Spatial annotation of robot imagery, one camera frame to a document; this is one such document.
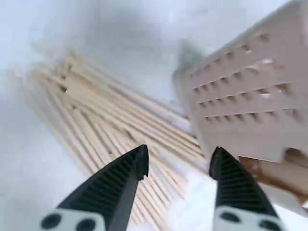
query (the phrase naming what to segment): bamboo skewer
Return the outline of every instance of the bamboo skewer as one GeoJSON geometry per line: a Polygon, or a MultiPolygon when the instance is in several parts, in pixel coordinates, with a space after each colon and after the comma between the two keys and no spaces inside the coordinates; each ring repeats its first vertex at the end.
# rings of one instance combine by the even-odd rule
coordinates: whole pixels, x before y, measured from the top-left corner
{"type": "Polygon", "coordinates": [[[75,160],[75,162],[78,164],[82,172],[86,176],[91,176],[95,171],[91,169],[91,167],[84,161],[84,158],[77,150],[74,150],[74,148],[66,141],[66,139],[63,137],[63,135],[59,132],[59,130],[54,126],[54,124],[48,119],[46,116],[46,113],[40,109],[40,107],[35,102],[34,98],[28,93],[24,91],[24,94],[27,97],[27,100],[33,109],[33,111],[39,115],[39,117],[47,124],[47,126],[50,128],[54,136],[57,138],[57,140],[60,142],[60,144],[64,147],[64,149],[71,155],[71,157],[75,160]]]}
{"type": "MultiPolygon", "coordinates": [[[[118,148],[118,150],[120,152],[122,152],[122,153],[125,153],[126,150],[124,149],[124,147],[122,147],[120,145],[119,141],[116,138],[113,139],[113,140],[114,140],[114,144],[118,148]]],[[[139,192],[141,192],[141,193],[138,193],[137,198],[142,198],[143,199],[143,200],[140,199],[140,202],[143,205],[141,207],[145,207],[146,208],[146,210],[150,214],[150,217],[151,217],[151,220],[153,221],[153,223],[160,227],[159,223],[161,223],[161,222],[160,222],[160,219],[159,219],[159,214],[156,214],[156,211],[154,211],[154,206],[150,202],[148,202],[147,199],[145,200],[146,194],[143,194],[140,189],[139,189],[139,192]]]]}
{"type": "MultiPolygon", "coordinates": [[[[77,62],[74,62],[73,59],[67,59],[67,61],[68,61],[71,65],[73,65],[72,71],[75,71],[75,68],[76,68],[77,66],[80,65],[80,64],[78,64],[77,62]]],[[[89,61],[87,61],[87,60],[85,60],[85,61],[86,61],[88,64],[90,64],[90,66],[91,66],[91,65],[93,66],[93,63],[92,63],[92,62],[89,62],[89,61]]],[[[142,103],[144,103],[144,104],[146,104],[146,105],[149,105],[149,106],[151,106],[152,108],[155,108],[155,110],[161,111],[163,114],[168,115],[168,116],[170,116],[170,117],[172,117],[172,118],[175,118],[175,119],[177,119],[178,121],[180,121],[180,122],[182,122],[182,123],[184,123],[184,124],[186,124],[186,125],[189,124],[188,119],[186,119],[186,118],[180,116],[179,114],[177,114],[177,113],[175,113],[175,112],[172,112],[170,109],[164,107],[164,106],[161,105],[161,104],[158,104],[158,103],[154,102],[153,100],[150,100],[149,98],[146,98],[146,97],[144,97],[144,96],[141,96],[140,94],[138,94],[138,93],[132,91],[131,89],[129,89],[129,88],[127,88],[126,86],[124,86],[123,84],[119,84],[117,81],[112,80],[112,78],[106,77],[106,75],[104,75],[104,74],[101,72],[100,68],[99,68],[97,65],[95,65],[95,68],[98,69],[99,71],[95,71],[93,68],[87,67],[87,69],[88,69],[88,70],[91,70],[92,73],[94,73],[94,74],[96,74],[96,75],[98,75],[98,76],[104,78],[104,80],[105,80],[108,84],[110,84],[111,86],[113,86],[113,87],[115,87],[115,88],[117,88],[117,89],[119,89],[119,90],[125,92],[126,95],[132,97],[132,98],[135,99],[136,101],[139,101],[139,102],[142,102],[142,103]]]]}
{"type": "Polygon", "coordinates": [[[155,231],[165,230],[164,219],[174,200],[172,191],[183,198],[181,189],[187,180],[161,152],[203,175],[194,164],[205,160],[197,140],[138,105],[148,102],[162,112],[155,102],[149,103],[151,100],[96,71],[91,64],[89,67],[87,60],[81,61],[86,64],[82,69],[80,57],[70,59],[56,71],[44,63],[37,65],[32,82],[43,97],[34,101],[35,110],[43,114],[41,117],[88,176],[146,143],[149,177],[139,182],[129,222],[149,222],[155,231]]]}
{"type": "Polygon", "coordinates": [[[89,155],[87,155],[87,151],[85,150],[85,148],[79,143],[74,133],[72,132],[71,128],[63,121],[61,115],[58,114],[56,108],[52,105],[50,100],[48,100],[48,97],[46,96],[45,98],[46,98],[45,105],[47,106],[51,114],[56,118],[56,120],[59,121],[59,126],[64,129],[67,136],[72,141],[73,145],[76,147],[78,152],[83,156],[86,163],[90,166],[91,170],[93,172],[96,172],[99,168],[98,165],[95,162],[93,162],[93,160],[90,158],[89,155]]]}
{"type": "Polygon", "coordinates": [[[196,172],[200,173],[201,175],[204,175],[205,172],[203,172],[202,170],[200,170],[198,167],[194,166],[193,164],[191,164],[191,162],[188,162],[187,160],[183,159],[182,157],[173,154],[173,152],[170,152],[169,148],[165,145],[165,144],[160,144],[156,141],[154,141],[151,137],[149,137],[146,134],[141,134],[140,131],[136,130],[134,127],[127,125],[125,122],[123,122],[122,120],[116,119],[114,116],[107,114],[103,108],[101,108],[100,106],[94,105],[91,101],[89,101],[88,99],[84,99],[84,98],[80,98],[80,96],[75,96],[73,93],[69,94],[72,98],[74,98],[77,102],[81,102],[84,105],[88,105],[91,107],[91,109],[95,110],[97,113],[103,115],[104,117],[106,117],[108,120],[118,123],[120,126],[124,127],[127,131],[135,134],[136,137],[139,137],[141,139],[144,139],[147,141],[147,143],[149,145],[153,145],[159,149],[163,149],[165,151],[167,151],[168,153],[171,153],[177,160],[179,160],[181,163],[183,163],[184,165],[189,166],[190,168],[194,169],[196,172]]]}
{"type": "Polygon", "coordinates": [[[152,126],[149,126],[147,123],[143,122],[142,120],[133,117],[130,113],[127,113],[125,110],[119,109],[115,104],[110,103],[110,101],[105,100],[103,97],[100,97],[98,94],[90,92],[84,85],[72,83],[72,81],[66,81],[66,82],[67,82],[67,86],[69,87],[67,91],[68,94],[71,93],[72,89],[76,89],[80,94],[82,94],[82,97],[85,97],[89,100],[93,100],[93,102],[95,100],[95,102],[99,103],[100,106],[105,105],[104,108],[108,111],[108,113],[117,115],[119,118],[125,120],[130,125],[132,124],[138,125],[138,127],[141,130],[146,130],[148,133],[151,134],[152,137],[159,140],[160,142],[168,143],[170,147],[172,147],[178,153],[181,153],[183,156],[190,158],[190,159],[194,156],[199,160],[204,160],[204,157],[202,157],[200,154],[193,152],[192,150],[190,150],[190,148],[186,147],[179,141],[170,138],[165,133],[158,131],[152,126]]]}
{"type": "MultiPolygon", "coordinates": [[[[93,76],[93,73],[86,71],[86,70],[80,70],[80,69],[76,68],[75,66],[73,66],[72,72],[76,73],[78,75],[81,75],[81,76],[87,76],[88,77],[87,80],[89,82],[93,83],[93,78],[89,77],[89,76],[93,76]]],[[[109,84],[110,86],[113,86],[113,84],[110,83],[110,81],[108,81],[108,80],[106,81],[105,78],[103,78],[103,81],[105,81],[105,83],[109,84]]],[[[98,83],[98,85],[103,84],[102,80],[101,81],[95,81],[95,82],[98,83]]],[[[185,133],[185,132],[183,132],[179,129],[175,129],[172,125],[170,125],[166,121],[158,118],[157,116],[155,116],[152,113],[148,112],[147,110],[141,108],[140,106],[137,106],[135,103],[129,101],[127,99],[127,97],[120,94],[119,91],[114,90],[114,88],[106,88],[105,87],[103,89],[105,91],[107,91],[115,99],[120,100],[121,103],[126,104],[128,106],[128,108],[131,108],[135,111],[138,111],[141,115],[143,115],[143,116],[151,119],[152,121],[154,121],[157,124],[157,126],[162,127],[162,130],[172,131],[171,136],[174,137],[174,134],[176,134],[176,136],[174,137],[175,139],[178,139],[179,141],[184,142],[184,143],[188,143],[188,146],[190,146],[193,150],[195,150],[196,152],[200,152],[200,147],[196,146],[196,145],[199,145],[196,138],[192,137],[191,135],[188,135],[187,133],[185,133]]]]}

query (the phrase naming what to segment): beige plastic container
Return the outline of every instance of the beige plastic container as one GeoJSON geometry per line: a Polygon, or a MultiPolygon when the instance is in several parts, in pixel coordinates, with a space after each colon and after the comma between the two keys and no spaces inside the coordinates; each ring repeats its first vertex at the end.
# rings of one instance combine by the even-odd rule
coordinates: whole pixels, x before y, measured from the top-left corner
{"type": "Polygon", "coordinates": [[[308,150],[308,48],[304,3],[293,1],[174,75],[203,154],[273,162],[288,147],[308,150]]]}

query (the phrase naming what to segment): white surface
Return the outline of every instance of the white surface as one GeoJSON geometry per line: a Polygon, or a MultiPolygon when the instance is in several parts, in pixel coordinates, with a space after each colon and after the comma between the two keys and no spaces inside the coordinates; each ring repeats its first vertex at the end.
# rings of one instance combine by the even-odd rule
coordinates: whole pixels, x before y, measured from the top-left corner
{"type": "MultiPolygon", "coordinates": [[[[195,53],[213,52],[285,1],[101,0],[100,28],[96,0],[1,1],[0,230],[23,230],[27,221],[55,207],[84,180],[25,102],[8,94],[2,70],[16,65],[25,70],[42,59],[30,49],[33,39],[60,39],[95,52],[107,67],[126,74],[126,83],[181,111],[171,81],[183,63],[178,62],[181,54],[188,54],[186,63],[199,58],[195,53]]],[[[170,219],[172,226],[211,230],[215,184],[191,178],[187,200],[175,205],[178,216],[170,219]]],[[[284,214],[290,230],[306,230],[300,218],[284,214]]]]}
{"type": "Polygon", "coordinates": [[[288,0],[102,0],[97,56],[176,111],[172,73],[214,52],[288,0]]]}
{"type": "Polygon", "coordinates": [[[9,88],[4,69],[27,70],[42,56],[37,39],[91,52],[99,7],[92,0],[2,0],[0,7],[0,230],[24,230],[54,208],[84,177],[48,128],[9,88]]]}

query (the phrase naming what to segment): pile of wooden sticks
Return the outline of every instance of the pile of wooden sticks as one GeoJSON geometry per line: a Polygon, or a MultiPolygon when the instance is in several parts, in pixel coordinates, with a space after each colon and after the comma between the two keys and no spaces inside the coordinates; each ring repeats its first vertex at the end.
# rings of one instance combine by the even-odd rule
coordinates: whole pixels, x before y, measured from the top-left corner
{"type": "Polygon", "coordinates": [[[148,222],[154,230],[166,229],[165,218],[176,194],[184,198],[186,179],[161,153],[204,172],[197,140],[146,110],[161,108],[118,83],[90,61],[70,55],[56,67],[40,63],[21,85],[33,110],[87,176],[122,154],[147,144],[149,177],[141,181],[130,223],[148,222]]]}

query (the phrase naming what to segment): gripper screw hole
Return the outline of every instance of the gripper screw hole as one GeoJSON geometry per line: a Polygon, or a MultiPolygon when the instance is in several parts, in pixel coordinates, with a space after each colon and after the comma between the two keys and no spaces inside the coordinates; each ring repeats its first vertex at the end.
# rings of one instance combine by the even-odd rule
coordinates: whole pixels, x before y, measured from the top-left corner
{"type": "Polygon", "coordinates": [[[264,228],[268,231],[281,231],[279,225],[277,225],[275,222],[271,220],[262,220],[259,223],[259,227],[264,228]]]}
{"type": "Polygon", "coordinates": [[[61,222],[61,219],[62,217],[60,214],[57,213],[49,214],[42,220],[40,225],[44,230],[50,230],[57,227],[61,222]]]}
{"type": "Polygon", "coordinates": [[[84,219],[76,226],[76,231],[93,231],[95,229],[95,221],[92,219],[84,219]]]}
{"type": "Polygon", "coordinates": [[[233,213],[224,212],[223,214],[220,215],[220,217],[224,220],[227,220],[227,221],[231,221],[231,222],[234,222],[234,223],[241,223],[240,218],[233,213]]]}

